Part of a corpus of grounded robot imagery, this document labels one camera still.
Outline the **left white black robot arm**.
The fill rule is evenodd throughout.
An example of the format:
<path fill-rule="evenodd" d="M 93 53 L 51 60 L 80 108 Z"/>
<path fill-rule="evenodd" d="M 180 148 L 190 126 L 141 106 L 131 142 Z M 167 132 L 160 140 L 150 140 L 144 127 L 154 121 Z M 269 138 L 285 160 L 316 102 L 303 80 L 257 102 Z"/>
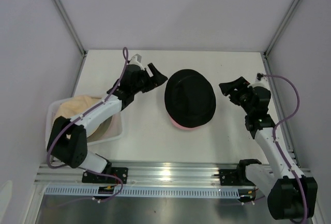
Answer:
<path fill-rule="evenodd" d="M 104 121 L 129 106 L 137 93 L 149 92 L 167 81 L 152 63 L 147 66 L 125 66 L 120 78 L 96 104 L 71 118 L 58 117 L 49 137 L 47 157 L 55 157 L 64 166 L 94 173 L 101 183 L 108 182 L 112 176 L 112 170 L 107 167 L 110 163 L 88 150 L 87 138 Z"/>

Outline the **beige bucket hat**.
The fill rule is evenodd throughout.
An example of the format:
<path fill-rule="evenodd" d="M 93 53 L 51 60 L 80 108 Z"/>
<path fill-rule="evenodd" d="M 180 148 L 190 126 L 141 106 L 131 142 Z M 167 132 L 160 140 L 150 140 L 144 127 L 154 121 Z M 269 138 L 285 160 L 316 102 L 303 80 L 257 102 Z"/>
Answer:
<path fill-rule="evenodd" d="M 92 97 L 89 95 L 72 97 L 59 105 L 54 117 L 52 118 L 52 123 L 54 124 L 55 120 L 60 116 L 63 116 L 64 118 L 71 118 L 81 112 L 85 112 L 87 109 L 95 105 L 99 100 L 100 98 Z M 104 123 L 100 124 L 99 127 L 95 129 L 90 136 L 88 136 L 87 142 L 92 143 L 95 141 L 111 138 L 111 123 L 112 117 L 110 117 Z"/>

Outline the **pink bucket hat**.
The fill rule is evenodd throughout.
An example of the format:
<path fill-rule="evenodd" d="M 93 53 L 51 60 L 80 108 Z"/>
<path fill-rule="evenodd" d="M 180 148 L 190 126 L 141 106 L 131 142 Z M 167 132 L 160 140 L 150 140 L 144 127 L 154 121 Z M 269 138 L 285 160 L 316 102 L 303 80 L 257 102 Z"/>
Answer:
<path fill-rule="evenodd" d="M 170 117 L 170 121 L 172 123 L 172 125 L 180 130 L 184 130 L 184 131 L 193 131 L 193 130 L 196 130 L 196 129 L 199 129 L 201 127 L 203 127 L 204 125 L 200 125 L 200 126 L 197 126 L 197 127 L 185 127 L 185 126 L 182 126 L 180 124 L 178 124 L 173 118 Z"/>

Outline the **black bucket hat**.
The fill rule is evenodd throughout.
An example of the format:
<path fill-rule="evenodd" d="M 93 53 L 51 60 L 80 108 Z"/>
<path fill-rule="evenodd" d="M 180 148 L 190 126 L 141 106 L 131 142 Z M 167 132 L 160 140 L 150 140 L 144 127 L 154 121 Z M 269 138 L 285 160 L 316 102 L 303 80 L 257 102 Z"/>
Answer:
<path fill-rule="evenodd" d="M 171 120 L 189 129 L 207 124 L 216 112 L 212 85 L 193 69 L 179 70 L 168 79 L 164 104 Z"/>

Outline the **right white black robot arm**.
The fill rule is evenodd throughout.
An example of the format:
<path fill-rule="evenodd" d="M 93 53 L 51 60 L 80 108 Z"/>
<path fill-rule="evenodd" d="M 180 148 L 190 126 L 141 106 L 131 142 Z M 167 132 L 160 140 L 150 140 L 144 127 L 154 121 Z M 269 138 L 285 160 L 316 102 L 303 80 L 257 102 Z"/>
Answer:
<path fill-rule="evenodd" d="M 313 177 L 304 174 L 279 142 L 280 124 L 275 123 L 268 112 L 271 92 L 262 83 L 264 76 L 258 74 L 254 84 L 243 77 L 219 84 L 222 94 L 245 111 L 246 129 L 264 152 L 272 170 L 266 171 L 257 160 L 241 160 L 236 180 L 243 185 L 252 182 L 259 188 L 275 220 L 306 223 L 314 215 L 318 185 Z"/>

